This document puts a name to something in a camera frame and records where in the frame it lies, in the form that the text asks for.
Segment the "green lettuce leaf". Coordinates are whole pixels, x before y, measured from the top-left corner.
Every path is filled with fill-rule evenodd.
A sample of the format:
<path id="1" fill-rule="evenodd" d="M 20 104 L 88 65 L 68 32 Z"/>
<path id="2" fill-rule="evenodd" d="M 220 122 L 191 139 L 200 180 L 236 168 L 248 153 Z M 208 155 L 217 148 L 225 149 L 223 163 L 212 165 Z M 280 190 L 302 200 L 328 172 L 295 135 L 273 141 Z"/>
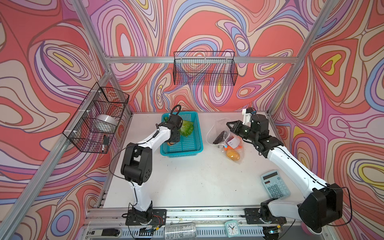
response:
<path id="1" fill-rule="evenodd" d="M 182 127 L 179 129 L 181 136 L 188 137 L 194 132 L 194 123 L 183 121 Z"/>

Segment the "teal plastic basket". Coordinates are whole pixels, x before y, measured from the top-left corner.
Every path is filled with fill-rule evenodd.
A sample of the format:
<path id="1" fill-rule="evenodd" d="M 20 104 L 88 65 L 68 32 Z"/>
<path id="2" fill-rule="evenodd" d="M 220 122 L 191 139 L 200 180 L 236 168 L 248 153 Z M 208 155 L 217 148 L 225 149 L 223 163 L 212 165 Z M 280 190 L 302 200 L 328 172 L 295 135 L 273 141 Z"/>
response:
<path id="1" fill-rule="evenodd" d="M 180 112 L 179 115 L 184 120 L 183 125 L 186 122 L 192 123 L 187 124 L 191 134 L 187 137 L 181 135 L 180 141 L 174 145 L 170 146 L 167 143 L 162 144 L 160 146 L 162 156 L 169 158 L 195 156 L 204 149 L 198 113 Z"/>

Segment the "clear zip top bag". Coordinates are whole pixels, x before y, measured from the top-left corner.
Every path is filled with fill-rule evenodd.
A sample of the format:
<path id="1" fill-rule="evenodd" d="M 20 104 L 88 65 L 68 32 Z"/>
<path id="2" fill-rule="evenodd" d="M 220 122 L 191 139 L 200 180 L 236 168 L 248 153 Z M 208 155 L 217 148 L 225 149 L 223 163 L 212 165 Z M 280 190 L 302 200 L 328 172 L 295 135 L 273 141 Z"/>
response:
<path id="1" fill-rule="evenodd" d="M 229 122 L 229 121 L 230 121 L 230 119 L 228 119 L 228 118 L 223 118 L 223 119 L 216 120 L 215 123 L 213 124 L 212 128 L 208 131 L 208 133 L 206 135 L 206 140 L 207 140 L 208 144 L 218 148 L 219 151 L 221 152 L 221 155 L 223 157 L 226 157 L 227 159 L 229 159 L 229 158 L 226 156 L 226 150 L 224 150 L 224 145 L 227 142 L 240 142 L 243 145 L 243 148 L 239 149 L 239 150 L 235 150 L 235 151 L 237 151 L 240 154 L 241 158 L 240 158 L 239 161 L 236 161 L 236 162 L 232 161 L 232 160 L 231 161 L 236 163 L 236 164 L 241 164 L 243 159 L 244 159 L 244 156 L 245 156 L 244 141 L 242 140 L 241 137 L 235 135 L 234 133 L 232 133 L 230 131 L 229 127 L 227 126 L 227 122 Z M 218 145 L 214 145 L 213 141 L 216 139 L 216 137 L 222 131 L 226 131 L 228 136 L 226 137 L 224 142 L 222 142 L 222 143 L 220 143 Z"/>

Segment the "brown potato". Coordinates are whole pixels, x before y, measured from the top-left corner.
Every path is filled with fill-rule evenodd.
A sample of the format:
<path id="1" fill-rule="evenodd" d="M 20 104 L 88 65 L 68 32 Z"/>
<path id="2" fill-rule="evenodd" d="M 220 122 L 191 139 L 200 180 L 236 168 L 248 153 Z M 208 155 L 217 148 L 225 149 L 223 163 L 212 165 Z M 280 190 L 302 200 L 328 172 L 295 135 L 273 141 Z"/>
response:
<path id="1" fill-rule="evenodd" d="M 236 162 L 236 161 L 239 161 L 240 158 L 241 158 L 240 154 L 239 154 L 237 151 L 233 150 L 233 149 L 228 149 L 228 150 L 226 151 L 226 156 L 227 156 L 230 160 L 235 161 L 235 162 Z"/>

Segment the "black eggplant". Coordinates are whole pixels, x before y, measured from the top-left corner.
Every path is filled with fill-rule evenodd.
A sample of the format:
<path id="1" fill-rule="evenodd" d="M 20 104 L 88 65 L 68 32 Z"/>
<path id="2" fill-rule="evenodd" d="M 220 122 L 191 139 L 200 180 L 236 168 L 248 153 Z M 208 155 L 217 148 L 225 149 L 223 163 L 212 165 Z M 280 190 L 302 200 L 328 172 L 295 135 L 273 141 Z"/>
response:
<path id="1" fill-rule="evenodd" d="M 213 144 L 214 144 L 214 145 L 218 145 L 218 144 L 224 142 L 227 136 L 228 136 L 227 132 L 226 132 L 226 131 L 222 131 L 222 132 L 216 137 L 216 139 L 213 141 Z"/>

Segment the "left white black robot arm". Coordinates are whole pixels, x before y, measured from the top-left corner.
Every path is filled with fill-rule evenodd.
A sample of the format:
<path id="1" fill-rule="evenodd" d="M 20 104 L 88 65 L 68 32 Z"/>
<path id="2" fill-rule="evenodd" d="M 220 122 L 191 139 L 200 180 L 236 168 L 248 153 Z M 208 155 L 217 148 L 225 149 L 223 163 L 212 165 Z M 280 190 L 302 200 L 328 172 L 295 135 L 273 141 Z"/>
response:
<path id="1" fill-rule="evenodd" d="M 136 202 L 127 212 L 126 225 L 146 225 L 156 219 L 153 201 L 145 183 L 153 172 L 153 153 L 163 143 L 175 144 L 180 141 L 183 119 L 179 114 L 170 114 L 166 121 L 156 125 L 156 130 L 138 143 L 129 143 L 125 149 L 121 174 L 131 183 Z"/>

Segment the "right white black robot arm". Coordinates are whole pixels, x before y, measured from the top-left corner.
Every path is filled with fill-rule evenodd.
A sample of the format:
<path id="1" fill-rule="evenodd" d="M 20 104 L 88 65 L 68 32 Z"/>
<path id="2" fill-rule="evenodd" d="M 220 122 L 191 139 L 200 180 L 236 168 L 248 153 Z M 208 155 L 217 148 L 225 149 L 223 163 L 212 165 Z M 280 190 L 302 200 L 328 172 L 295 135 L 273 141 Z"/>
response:
<path id="1" fill-rule="evenodd" d="M 302 221 L 313 234 L 321 234 L 323 227 L 343 216 L 343 189 L 328 184 L 299 160 L 283 142 L 270 135 L 269 120 L 252 108 L 243 110 L 243 120 L 227 122 L 230 132 L 245 143 L 253 145 L 258 153 L 278 166 L 296 185 L 303 196 L 301 202 L 290 202 L 276 196 L 260 205 L 259 219 L 271 222 L 275 218 Z"/>

